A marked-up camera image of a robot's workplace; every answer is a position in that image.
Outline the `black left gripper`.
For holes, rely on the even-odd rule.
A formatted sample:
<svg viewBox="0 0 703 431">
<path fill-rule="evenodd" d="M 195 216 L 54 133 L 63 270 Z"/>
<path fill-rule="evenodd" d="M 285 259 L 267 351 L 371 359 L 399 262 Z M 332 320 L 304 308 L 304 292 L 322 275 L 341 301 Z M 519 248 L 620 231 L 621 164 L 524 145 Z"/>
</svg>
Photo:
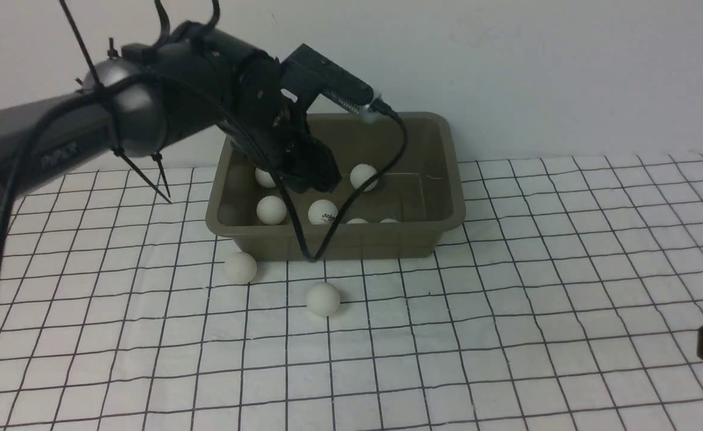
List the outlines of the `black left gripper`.
<svg viewBox="0 0 703 431">
<path fill-rule="evenodd" d="M 217 126 L 248 161 L 272 170 L 290 189 L 329 193 L 341 181 L 339 167 L 329 147 L 311 133 L 307 111 L 282 89 L 281 63 L 274 57 L 222 61 L 224 104 L 233 120 Z"/>
</svg>

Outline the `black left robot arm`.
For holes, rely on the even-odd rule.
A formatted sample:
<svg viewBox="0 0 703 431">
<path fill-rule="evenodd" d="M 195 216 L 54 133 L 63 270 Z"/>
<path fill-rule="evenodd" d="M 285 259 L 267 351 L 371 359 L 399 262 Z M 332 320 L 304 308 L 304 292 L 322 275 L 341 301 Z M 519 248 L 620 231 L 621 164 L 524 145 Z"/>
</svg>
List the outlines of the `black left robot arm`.
<svg viewBox="0 0 703 431">
<path fill-rule="evenodd" d="M 127 44 L 95 67 L 104 85 L 138 74 L 172 77 L 137 83 L 54 120 L 20 176 L 20 194 L 110 150 L 149 157 L 210 126 L 225 128 L 259 169 L 273 166 L 297 193 L 327 193 L 340 182 L 330 149 L 311 136 L 306 112 L 324 95 L 365 105 L 370 85 L 302 44 L 285 60 L 219 29 L 179 25 L 162 45 Z"/>
</svg>

